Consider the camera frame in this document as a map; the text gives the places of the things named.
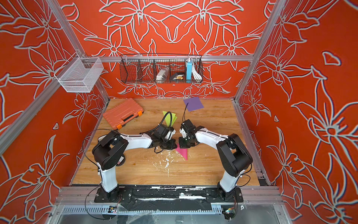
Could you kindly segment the magenta square paper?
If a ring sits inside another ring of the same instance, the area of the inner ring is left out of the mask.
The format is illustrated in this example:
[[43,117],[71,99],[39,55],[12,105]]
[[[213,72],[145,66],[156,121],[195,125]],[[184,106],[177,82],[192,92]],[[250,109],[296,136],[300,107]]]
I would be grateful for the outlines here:
[[177,146],[175,149],[186,161],[188,160],[188,152],[187,148],[181,148],[180,146]]

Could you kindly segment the lime green square paper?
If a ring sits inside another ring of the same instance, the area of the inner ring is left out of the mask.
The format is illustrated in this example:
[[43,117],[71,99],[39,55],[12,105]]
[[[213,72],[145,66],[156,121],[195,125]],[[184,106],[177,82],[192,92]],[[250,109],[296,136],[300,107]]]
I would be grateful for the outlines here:
[[163,111],[163,115],[165,116],[165,122],[166,122],[166,125],[169,127],[169,126],[173,126],[173,124],[175,123],[175,121],[177,120],[177,116],[175,113],[171,113],[166,115],[167,114],[167,111]]

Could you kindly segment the clear acrylic wall bin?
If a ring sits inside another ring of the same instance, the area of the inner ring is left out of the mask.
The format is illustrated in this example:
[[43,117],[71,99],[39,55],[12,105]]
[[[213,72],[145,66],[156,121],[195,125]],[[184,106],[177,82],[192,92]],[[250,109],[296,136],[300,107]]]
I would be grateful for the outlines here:
[[56,75],[56,79],[66,92],[89,93],[94,88],[97,80],[103,72],[101,59],[74,58],[62,71]]

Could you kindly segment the clear plastic bag in basket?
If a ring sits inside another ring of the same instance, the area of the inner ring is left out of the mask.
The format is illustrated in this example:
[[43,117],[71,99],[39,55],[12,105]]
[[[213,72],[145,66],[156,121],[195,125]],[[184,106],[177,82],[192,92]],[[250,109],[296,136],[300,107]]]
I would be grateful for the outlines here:
[[156,79],[155,79],[156,83],[158,83],[158,84],[163,84],[163,83],[167,80],[167,78],[168,78],[169,71],[170,71],[170,69],[167,68],[167,67],[161,69],[161,70],[158,72],[158,74],[156,75]]

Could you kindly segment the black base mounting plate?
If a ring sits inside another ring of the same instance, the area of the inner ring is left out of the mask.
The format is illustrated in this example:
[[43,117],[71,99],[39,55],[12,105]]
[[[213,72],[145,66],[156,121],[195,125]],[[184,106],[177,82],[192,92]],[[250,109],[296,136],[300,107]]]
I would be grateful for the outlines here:
[[111,193],[100,187],[94,202],[118,203],[120,212],[222,213],[223,206],[235,208],[243,202],[243,197],[239,188],[227,193],[208,186],[118,186]]

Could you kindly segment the purple square paper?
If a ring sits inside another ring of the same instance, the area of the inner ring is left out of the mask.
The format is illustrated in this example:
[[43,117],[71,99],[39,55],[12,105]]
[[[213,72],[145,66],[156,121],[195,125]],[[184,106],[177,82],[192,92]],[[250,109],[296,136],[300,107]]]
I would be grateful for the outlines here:
[[204,108],[204,105],[202,104],[199,97],[185,99],[184,104],[189,112]]

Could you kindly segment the light blue box in basket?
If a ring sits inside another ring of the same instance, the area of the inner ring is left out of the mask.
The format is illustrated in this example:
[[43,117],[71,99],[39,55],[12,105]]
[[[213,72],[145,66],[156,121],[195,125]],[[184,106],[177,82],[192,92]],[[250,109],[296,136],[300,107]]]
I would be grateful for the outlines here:
[[186,83],[191,83],[192,69],[193,69],[193,62],[191,59],[188,59],[186,61]]

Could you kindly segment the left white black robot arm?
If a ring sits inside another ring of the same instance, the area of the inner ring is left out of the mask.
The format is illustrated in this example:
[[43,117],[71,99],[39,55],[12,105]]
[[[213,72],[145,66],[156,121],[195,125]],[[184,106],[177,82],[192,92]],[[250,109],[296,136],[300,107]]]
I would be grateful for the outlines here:
[[113,203],[121,199],[116,178],[116,165],[124,152],[137,148],[156,148],[172,150],[177,145],[172,136],[176,131],[172,128],[154,133],[140,135],[125,135],[110,131],[93,148],[92,154],[99,168],[101,176],[100,187],[94,202]]

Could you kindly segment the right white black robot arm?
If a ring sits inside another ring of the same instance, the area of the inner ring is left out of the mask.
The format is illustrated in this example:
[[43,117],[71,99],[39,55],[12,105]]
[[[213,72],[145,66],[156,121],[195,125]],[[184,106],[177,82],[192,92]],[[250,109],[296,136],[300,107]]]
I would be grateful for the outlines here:
[[205,144],[217,150],[224,174],[217,184],[217,194],[220,200],[237,199],[237,182],[253,162],[251,154],[246,149],[240,137],[236,134],[222,135],[209,131],[204,127],[192,130],[180,129],[180,148],[191,148]]

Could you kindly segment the small black box in basket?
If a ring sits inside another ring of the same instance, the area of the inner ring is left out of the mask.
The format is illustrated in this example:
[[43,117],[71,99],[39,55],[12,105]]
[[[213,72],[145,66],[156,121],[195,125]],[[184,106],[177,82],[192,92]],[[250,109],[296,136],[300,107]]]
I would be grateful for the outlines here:
[[185,72],[176,72],[170,76],[170,81],[181,81],[185,78]]

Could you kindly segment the orange plastic tool case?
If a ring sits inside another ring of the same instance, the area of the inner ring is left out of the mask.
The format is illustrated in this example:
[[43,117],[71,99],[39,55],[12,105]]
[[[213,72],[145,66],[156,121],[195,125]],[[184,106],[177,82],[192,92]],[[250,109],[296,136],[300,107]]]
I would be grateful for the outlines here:
[[141,107],[134,99],[129,98],[105,112],[103,117],[113,129],[119,130],[128,122],[141,116],[143,113],[143,107]]

